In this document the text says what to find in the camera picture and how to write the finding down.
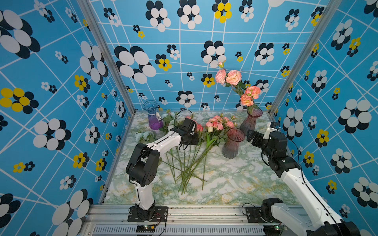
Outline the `blue purple glass vase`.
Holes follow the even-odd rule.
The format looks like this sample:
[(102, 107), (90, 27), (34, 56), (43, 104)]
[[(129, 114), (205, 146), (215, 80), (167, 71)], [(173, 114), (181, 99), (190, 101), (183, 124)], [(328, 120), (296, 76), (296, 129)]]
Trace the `blue purple glass vase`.
[(159, 130), (163, 127), (163, 120), (158, 113), (158, 104), (156, 101), (146, 101), (142, 108), (148, 113), (149, 127), (153, 130)]

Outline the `pink peony flower stem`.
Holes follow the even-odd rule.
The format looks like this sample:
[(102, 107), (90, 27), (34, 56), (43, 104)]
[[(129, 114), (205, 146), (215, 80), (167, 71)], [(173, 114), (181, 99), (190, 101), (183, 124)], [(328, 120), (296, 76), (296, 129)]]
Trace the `pink peony flower stem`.
[(215, 81), (226, 87), (232, 87), (239, 96), (245, 94), (245, 84), (242, 81), (242, 74), (238, 70), (227, 71), (224, 67), (224, 62), (218, 62), (217, 66), (219, 68), (215, 76)]

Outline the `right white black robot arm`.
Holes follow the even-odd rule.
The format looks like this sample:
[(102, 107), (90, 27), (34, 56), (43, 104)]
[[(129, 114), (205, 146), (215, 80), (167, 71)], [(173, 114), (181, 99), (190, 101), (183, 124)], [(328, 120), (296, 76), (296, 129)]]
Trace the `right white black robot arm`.
[(295, 194), (309, 219), (290, 208), (279, 198), (265, 199), (261, 217), (266, 222), (277, 220), (298, 236), (359, 236), (353, 222), (344, 221), (311, 186), (297, 161), (286, 153), (287, 138), (273, 128), (262, 134), (248, 131), (247, 141), (260, 148), (269, 167)]

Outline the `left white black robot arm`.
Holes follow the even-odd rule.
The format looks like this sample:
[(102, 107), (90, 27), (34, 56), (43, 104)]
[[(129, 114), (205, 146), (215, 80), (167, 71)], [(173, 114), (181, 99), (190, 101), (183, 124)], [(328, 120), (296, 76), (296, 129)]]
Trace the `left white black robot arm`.
[(135, 146), (126, 173), (129, 175), (129, 182), (135, 186), (137, 200), (134, 209), (139, 219), (148, 221), (157, 215), (151, 183), (157, 175), (160, 157), (174, 147), (197, 145), (199, 135), (196, 128), (195, 121), (185, 118), (181, 125), (170, 129), (162, 138)]

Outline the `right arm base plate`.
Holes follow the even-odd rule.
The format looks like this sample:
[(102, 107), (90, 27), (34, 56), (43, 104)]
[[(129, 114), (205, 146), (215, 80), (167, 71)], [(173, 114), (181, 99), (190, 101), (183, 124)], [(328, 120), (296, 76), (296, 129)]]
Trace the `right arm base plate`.
[(262, 210), (260, 206), (245, 206), (242, 211), (246, 215), (249, 223), (281, 223), (271, 216), (267, 210)]

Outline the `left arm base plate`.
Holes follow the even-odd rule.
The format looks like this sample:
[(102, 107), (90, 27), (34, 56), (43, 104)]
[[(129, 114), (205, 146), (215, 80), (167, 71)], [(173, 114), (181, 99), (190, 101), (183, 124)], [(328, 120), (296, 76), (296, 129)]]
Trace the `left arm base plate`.
[(128, 222), (166, 222), (168, 207), (152, 206), (149, 210), (143, 210), (135, 205), (129, 208)]

